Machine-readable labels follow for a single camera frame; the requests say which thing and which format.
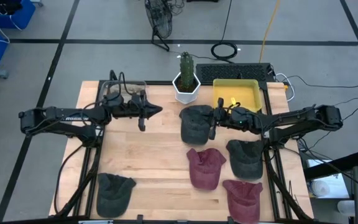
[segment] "dark gray cap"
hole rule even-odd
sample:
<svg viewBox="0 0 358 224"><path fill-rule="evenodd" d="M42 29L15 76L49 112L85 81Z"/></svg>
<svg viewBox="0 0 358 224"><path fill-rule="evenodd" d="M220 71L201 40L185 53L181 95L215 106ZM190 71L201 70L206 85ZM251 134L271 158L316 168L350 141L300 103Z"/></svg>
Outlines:
<svg viewBox="0 0 358 224"><path fill-rule="evenodd" d="M115 218L124 214L136 183L132 178L98 174L99 190L96 211L101 217Z"/></svg>
<svg viewBox="0 0 358 224"><path fill-rule="evenodd" d="M180 136L183 142L203 145L208 141L212 110L208 105L196 105L188 106L180 112Z"/></svg>
<svg viewBox="0 0 358 224"><path fill-rule="evenodd" d="M226 149L230 152L230 165L233 174L241 179L254 180L262 177L262 150L261 141L247 142L230 140Z"/></svg>

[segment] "baseball cap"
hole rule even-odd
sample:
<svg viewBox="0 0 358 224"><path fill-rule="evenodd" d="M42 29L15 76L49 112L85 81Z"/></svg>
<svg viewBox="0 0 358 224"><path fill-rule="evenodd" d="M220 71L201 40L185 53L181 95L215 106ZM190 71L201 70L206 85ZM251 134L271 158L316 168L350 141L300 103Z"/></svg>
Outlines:
<svg viewBox="0 0 358 224"><path fill-rule="evenodd" d="M201 152L190 149L187 152L187 158L190 161L191 184L198 189L216 189L221 167L226 162L221 152L213 148Z"/></svg>
<svg viewBox="0 0 358 224"><path fill-rule="evenodd" d="M101 217L118 217L127 210L132 189L132 178L113 174L98 174L99 190L96 211Z"/></svg>
<svg viewBox="0 0 358 224"><path fill-rule="evenodd" d="M196 105L188 106L180 112L180 136L183 142L203 145L208 141L211 127L209 114L212 110L208 105Z"/></svg>
<svg viewBox="0 0 358 224"><path fill-rule="evenodd" d="M230 152L233 174L240 179L259 179L263 174L261 141L230 140L226 149Z"/></svg>
<svg viewBox="0 0 358 224"><path fill-rule="evenodd" d="M257 223L260 217L260 193L262 183L251 184L237 180L223 181L227 190L229 213L239 223Z"/></svg>

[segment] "yellow cable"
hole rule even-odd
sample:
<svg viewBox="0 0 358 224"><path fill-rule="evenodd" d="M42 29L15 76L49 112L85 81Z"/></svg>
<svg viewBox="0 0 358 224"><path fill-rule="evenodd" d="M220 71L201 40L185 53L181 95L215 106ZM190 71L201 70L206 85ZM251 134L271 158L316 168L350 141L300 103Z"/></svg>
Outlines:
<svg viewBox="0 0 358 224"><path fill-rule="evenodd" d="M272 14L272 18L270 18L270 22L268 23L268 26L267 26L267 29L266 29L266 32L265 32L264 41L262 42L262 48L261 48L261 50L260 50L259 63L262 61L262 57L264 56L264 48L265 48L266 37L267 37L267 34L268 34L268 32L269 32L270 26L271 26L272 23L273 23L274 16L276 15L276 11L277 11L277 9L278 9L278 5L280 5L280 0L277 0L276 5L274 6L274 11L273 11L273 14Z"/></svg>

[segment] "white container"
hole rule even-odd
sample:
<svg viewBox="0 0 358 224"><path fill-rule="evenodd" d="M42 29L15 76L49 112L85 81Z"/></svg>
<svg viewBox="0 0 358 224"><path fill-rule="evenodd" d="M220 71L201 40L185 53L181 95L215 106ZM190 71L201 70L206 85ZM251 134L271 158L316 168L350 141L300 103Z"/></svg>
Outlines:
<svg viewBox="0 0 358 224"><path fill-rule="evenodd" d="M353 200L343 200L338 202L338 211L347 217L355 217L356 210L354 208L354 201Z"/></svg>
<svg viewBox="0 0 358 224"><path fill-rule="evenodd" d="M315 197L324 197L329 194L329 185L322 180L314 180L309 184L309 190Z"/></svg>
<svg viewBox="0 0 358 224"><path fill-rule="evenodd" d="M191 103L197 99L198 90L200 89L201 83L198 80L196 74L193 73L193 75L194 75L194 79L197 81L197 86L192 93L182 93L178 90L175 82L178 79L178 77L180 76L180 72L172 81L172 85L173 85L173 87L175 87L175 91L176 91L175 98L177 99L177 101L179 101L180 103L183 103L184 105Z"/></svg>

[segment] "maroon cap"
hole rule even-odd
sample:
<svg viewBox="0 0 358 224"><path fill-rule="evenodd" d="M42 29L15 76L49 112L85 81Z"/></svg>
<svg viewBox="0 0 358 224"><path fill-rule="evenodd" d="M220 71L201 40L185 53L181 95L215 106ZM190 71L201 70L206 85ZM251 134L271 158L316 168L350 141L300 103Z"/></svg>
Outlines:
<svg viewBox="0 0 358 224"><path fill-rule="evenodd" d="M236 180L223 181L227 190L230 216L239 223L257 223L260 215L259 195L262 183L251 184Z"/></svg>
<svg viewBox="0 0 358 224"><path fill-rule="evenodd" d="M212 148L201 152L190 149L187 158L190 161L191 184L198 189L216 189L221 167L226 162L221 152Z"/></svg>

